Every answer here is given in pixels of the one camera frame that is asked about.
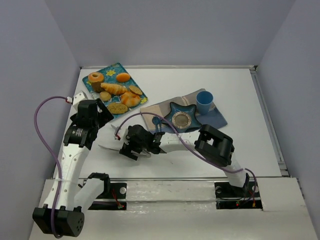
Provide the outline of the metal serving tongs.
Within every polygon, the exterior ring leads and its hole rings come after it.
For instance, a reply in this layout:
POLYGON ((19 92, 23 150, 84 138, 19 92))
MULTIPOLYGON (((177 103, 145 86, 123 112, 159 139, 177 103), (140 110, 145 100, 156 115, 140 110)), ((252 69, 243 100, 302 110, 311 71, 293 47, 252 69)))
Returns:
MULTIPOLYGON (((102 128, 102 135, 97 138, 98 146, 102 149, 111 150, 111 151, 115 151, 115 152, 119 153, 120 149, 123 146, 123 143, 126 143, 129 145, 128 140, 127 140, 127 142, 115 140, 114 133, 117 129, 118 129, 118 127, 116 127, 112 124, 110 126, 104 126, 102 128)), ((142 150, 140 152, 135 151, 135 152, 138 153, 138 157, 145 157, 145 158, 151 157, 151 154, 146 150, 142 150)))

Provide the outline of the brown-crust bread slice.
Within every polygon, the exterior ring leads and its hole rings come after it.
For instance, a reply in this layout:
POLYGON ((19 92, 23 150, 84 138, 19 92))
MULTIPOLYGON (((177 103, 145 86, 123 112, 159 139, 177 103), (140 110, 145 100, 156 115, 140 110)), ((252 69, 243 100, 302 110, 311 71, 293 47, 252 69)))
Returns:
POLYGON ((135 95, 141 96, 143 94, 143 92, 141 91, 140 88, 138 88, 137 86, 134 85, 130 85, 128 87, 128 89, 130 90, 130 92, 132 92, 135 95))

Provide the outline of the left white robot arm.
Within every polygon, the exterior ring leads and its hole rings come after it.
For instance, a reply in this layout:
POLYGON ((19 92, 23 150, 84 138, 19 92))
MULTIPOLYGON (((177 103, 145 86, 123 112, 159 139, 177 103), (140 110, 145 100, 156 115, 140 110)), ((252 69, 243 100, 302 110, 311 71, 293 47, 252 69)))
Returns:
POLYGON ((76 109, 71 116, 62 146, 61 158, 54 157, 57 174, 41 207, 33 210, 32 218, 44 234, 55 238, 78 237, 85 212, 101 194, 111 191, 110 177, 106 173, 91 173, 83 187, 79 177, 84 162, 98 136, 100 128, 114 117, 100 99, 66 98, 76 109))

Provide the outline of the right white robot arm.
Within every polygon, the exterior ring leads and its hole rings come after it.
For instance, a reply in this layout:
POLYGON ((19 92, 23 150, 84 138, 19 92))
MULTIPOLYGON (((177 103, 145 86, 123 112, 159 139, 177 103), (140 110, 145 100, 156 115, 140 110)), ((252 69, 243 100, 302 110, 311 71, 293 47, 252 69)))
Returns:
POLYGON ((208 124, 203 125, 198 131, 178 134, 152 133, 136 124, 126 129, 121 140, 123 145, 119 153, 132 160, 136 161, 137 154, 142 152, 159 155, 190 151, 209 165, 221 169, 232 187, 245 189, 248 186, 248 174, 233 158, 233 139, 208 124))

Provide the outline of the oval tan bread slice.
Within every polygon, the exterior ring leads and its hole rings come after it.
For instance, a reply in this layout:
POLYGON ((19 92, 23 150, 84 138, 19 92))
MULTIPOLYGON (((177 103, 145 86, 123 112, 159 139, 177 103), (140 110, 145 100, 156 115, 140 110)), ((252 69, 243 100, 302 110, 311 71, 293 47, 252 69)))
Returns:
POLYGON ((128 111, 128 107, 120 102, 112 102, 107 106, 109 112, 113 115, 125 114, 128 111))

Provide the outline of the small round tan bun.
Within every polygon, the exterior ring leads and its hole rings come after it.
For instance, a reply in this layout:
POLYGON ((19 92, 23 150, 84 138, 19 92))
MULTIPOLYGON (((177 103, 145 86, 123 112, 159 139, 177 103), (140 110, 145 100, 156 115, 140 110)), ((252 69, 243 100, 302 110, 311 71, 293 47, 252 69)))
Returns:
POLYGON ((99 93, 99 98, 103 101, 103 102, 107 102, 112 98, 112 95, 107 92, 107 91, 102 91, 99 93))

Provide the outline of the brown chocolate muffin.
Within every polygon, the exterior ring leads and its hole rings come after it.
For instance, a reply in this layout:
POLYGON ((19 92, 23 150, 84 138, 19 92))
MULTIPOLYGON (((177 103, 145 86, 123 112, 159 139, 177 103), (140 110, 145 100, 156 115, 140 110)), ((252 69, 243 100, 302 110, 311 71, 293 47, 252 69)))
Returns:
POLYGON ((102 82, 92 82, 91 83, 92 90, 96 93, 103 92, 104 89, 101 87, 101 83, 102 82))

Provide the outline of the golden croissant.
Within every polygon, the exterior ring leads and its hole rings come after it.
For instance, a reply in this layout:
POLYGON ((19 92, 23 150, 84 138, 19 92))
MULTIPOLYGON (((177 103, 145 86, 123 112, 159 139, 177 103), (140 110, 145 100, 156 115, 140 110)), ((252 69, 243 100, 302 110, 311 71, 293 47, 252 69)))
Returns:
POLYGON ((100 86, 106 92, 116 96, 122 95, 128 91, 125 86, 115 84, 115 83, 101 83, 100 86))

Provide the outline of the teal floral serving tray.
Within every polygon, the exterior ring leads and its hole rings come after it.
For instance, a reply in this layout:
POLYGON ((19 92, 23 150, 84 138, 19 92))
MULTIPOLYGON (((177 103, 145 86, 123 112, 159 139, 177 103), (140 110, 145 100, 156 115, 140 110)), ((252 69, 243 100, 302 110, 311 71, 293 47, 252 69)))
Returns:
MULTIPOLYGON (((138 109, 139 107, 141 107, 143 104, 145 104, 148 101, 148 97, 146 96, 146 94, 144 93, 144 91, 142 90, 142 88, 135 82, 135 80, 133 79, 133 77, 128 73, 128 71, 120 64, 120 63, 115 63, 112 64, 110 66, 107 66, 103 69, 94 71, 94 72, 99 72, 102 73, 104 75, 104 82, 101 83, 107 83, 107 84, 118 84, 118 85, 122 85, 124 87, 127 88, 128 92, 130 92, 129 90, 129 86, 136 86, 138 88, 141 89, 141 91, 143 92, 142 95, 139 95, 141 100, 140 103, 137 106, 134 107, 128 107, 128 111, 124 114, 113 114, 115 119, 119 119, 121 118, 123 115, 126 115, 127 113, 138 109), (130 80, 127 82, 118 82, 116 80, 116 76, 120 73, 128 73, 130 75, 130 80)), ((91 96, 91 98, 93 100, 96 100, 98 98, 100 98, 100 93, 94 92, 91 86, 91 83, 88 80, 88 75, 85 76, 82 79, 87 91, 89 92, 89 95, 91 96)), ((111 103, 121 103, 121 95, 113 95, 112 94, 112 98, 109 101, 103 101, 104 105, 107 107, 109 104, 111 103)))

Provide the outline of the blue plastic fork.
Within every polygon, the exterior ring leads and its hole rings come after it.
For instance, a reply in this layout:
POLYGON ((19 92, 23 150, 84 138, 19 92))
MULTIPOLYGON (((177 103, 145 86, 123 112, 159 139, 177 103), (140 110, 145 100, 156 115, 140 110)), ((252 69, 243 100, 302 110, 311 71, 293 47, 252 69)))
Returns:
POLYGON ((153 124, 155 125, 155 132, 161 132, 162 131, 162 123, 161 119, 157 116, 154 116, 152 119, 153 124))

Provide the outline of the orange striped twisted roll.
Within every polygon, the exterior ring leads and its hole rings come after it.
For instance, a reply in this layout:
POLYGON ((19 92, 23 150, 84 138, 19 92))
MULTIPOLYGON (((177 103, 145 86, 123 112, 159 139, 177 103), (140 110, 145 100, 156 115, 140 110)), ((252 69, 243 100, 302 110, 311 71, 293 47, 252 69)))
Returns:
POLYGON ((134 94, 130 91, 127 91, 120 96, 120 101, 122 104, 126 105, 128 108, 131 108, 131 107, 137 106, 140 103, 141 98, 139 95, 134 94))

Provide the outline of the round orange bun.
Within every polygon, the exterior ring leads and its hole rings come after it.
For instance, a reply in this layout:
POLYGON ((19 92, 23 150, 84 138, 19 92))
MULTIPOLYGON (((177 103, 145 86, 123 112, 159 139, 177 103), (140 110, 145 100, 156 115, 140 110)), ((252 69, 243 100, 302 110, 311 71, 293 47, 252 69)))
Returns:
POLYGON ((130 79, 131 79, 131 76, 130 76, 128 73, 126 73, 126 72, 119 73, 119 74, 116 76, 116 80, 117 80, 119 83, 128 82, 130 79))

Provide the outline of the blue star-shaped plate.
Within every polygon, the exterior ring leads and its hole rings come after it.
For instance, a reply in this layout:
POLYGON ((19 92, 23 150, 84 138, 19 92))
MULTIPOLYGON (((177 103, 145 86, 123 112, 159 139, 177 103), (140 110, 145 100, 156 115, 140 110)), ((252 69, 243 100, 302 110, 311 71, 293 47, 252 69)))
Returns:
POLYGON ((196 118, 197 106, 195 104, 183 106, 170 102, 169 107, 170 112, 164 119, 170 122, 178 133, 193 132, 202 127, 202 124, 196 118))

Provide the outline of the blue plastic cup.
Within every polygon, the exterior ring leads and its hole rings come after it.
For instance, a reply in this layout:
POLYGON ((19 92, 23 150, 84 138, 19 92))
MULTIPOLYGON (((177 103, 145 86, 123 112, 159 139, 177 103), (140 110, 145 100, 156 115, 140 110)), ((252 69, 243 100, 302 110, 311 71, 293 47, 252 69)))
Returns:
POLYGON ((212 105, 214 96, 209 91, 200 91, 196 95, 196 107, 200 115, 206 115, 212 105))

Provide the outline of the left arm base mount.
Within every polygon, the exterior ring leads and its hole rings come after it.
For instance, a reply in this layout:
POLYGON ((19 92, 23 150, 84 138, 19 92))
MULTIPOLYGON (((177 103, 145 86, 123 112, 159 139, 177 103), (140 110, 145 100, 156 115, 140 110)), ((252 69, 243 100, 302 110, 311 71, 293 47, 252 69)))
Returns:
POLYGON ((99 179, 103 181, 103 192, 97 196, 96 200, 88 208, 98 211, 125 211, 127 209, 126 194, 127 183, 111 182, 106 173, 91 173, 89 179, 99 179))

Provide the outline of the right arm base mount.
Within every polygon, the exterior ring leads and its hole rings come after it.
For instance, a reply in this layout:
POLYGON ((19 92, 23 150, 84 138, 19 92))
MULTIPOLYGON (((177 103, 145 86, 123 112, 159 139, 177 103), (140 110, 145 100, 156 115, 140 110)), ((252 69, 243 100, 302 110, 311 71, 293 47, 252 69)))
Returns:
POLYGON ((214 187, 218 210, 263 209, 258 183, 250 180, 248 173, 243 188, 228 181, 215 182, 214 187))

